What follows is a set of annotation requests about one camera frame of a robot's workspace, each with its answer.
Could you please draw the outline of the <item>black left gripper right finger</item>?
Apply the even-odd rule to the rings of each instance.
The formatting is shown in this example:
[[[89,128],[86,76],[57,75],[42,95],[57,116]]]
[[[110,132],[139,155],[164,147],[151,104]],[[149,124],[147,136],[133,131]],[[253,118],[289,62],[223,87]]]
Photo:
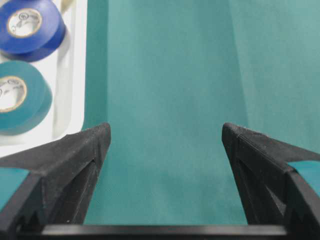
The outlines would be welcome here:
[[[283,225],[297,239],[320,238],[320,195],[298,166],[314,171],[319,153],[226,122],[222,143],[250,225]]]

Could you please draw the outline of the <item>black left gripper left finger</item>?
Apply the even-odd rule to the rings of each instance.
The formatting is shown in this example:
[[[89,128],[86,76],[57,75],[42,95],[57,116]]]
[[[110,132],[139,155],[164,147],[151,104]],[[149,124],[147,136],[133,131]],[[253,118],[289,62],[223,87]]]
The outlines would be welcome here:
[[[0,208],[0,237],[15,240],[18,227],[82,224],[111,143],[111,128],[92,128],[0,159],[2,170],[26,176]]]

